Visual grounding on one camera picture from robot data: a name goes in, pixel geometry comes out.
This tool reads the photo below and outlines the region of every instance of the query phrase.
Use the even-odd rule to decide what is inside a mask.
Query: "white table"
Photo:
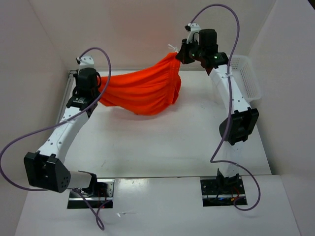
[[[257,176],[262,197],[252,211],[203,207],[198,177],[117,179],[101,231],[89,209],[66,209],[69,192],[29,192],[15,236],[299,236],[279,176]],[[257,187],[243,177],[248,204]]]
[[[177,103],[157,116],[137,116],[99,104],[70,147],[66,167],[98,177],[215,176],[218,165],[209,160],[221,139],[219,125],[226,110],[213,101],[205,71],[180,75]],[[270,175],[256,127],[244,145],[240,164],[254,175]]]

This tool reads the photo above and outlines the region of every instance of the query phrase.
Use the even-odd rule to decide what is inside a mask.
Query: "wall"
[[[264,91],[259,132],[303,236],[315,229],[314,22],[307,0],[277,0],[250,52]]]
[[[53,124],[63,97],[66,69],[28,1],[0,2],[0,147]],[[46,138],[39,134],[15,144],[2,166],[12,179],[25,179],[23,158]],[[14,235],[27,192],[0,177],[1,235]]]
[[[30,0],[68,69],[76,68],[78,52],[104,48],[114,69],[139,69],[155,64],[187,37],[184,26],[203,7],[225,3],[240,18],[242,33],[236,53],[247,55],[275,0]],[[223,8],[208,9],[197,22],[216,29],[219,49],[229,53],[235,19]],[[107,63],[92,54],[98,68]],[[191,65],[200,68],[199,63]]]

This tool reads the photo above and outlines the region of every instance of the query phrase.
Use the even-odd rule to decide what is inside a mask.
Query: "table surface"
[[[257,176],[259,205],[202,206],[200,178],[117,179],[112,209],[102,209],[101,231],[89,209],[66,209],[69,191],[29,192],[15,236],[299,236],[279,176]],[[248,206],[257,199],[250,176],[243,177]]]
[[[214,102],[205,71],[180,71],[180,76],[177,103],[157,116],[99,103],[73,141],[65,166],[98,177],[215,176],[218,165],[210,164],[210,157],[221,140],[219,125],[226,110]],[[254,175],[271,174],[257,127],[244,143],[239,163]]]

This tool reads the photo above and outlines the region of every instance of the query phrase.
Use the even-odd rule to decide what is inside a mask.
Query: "white laundry basket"
[[[247,102],[259,100],[262,93],[251,60],[247,56],[234,55],[231,67],[232,74],[245,100]]]

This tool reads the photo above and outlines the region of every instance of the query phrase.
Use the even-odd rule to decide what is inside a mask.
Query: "cloth fold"
[[[181,88],[178,74],[180,61],[177,53],[169,53],[165,58],[149,68],[111,77],[109,86],[100,99],[105,106],[120,106],[137,115],[156,115],[169,105],[175,104]],[[107,76],[102,77],[102,91]]]

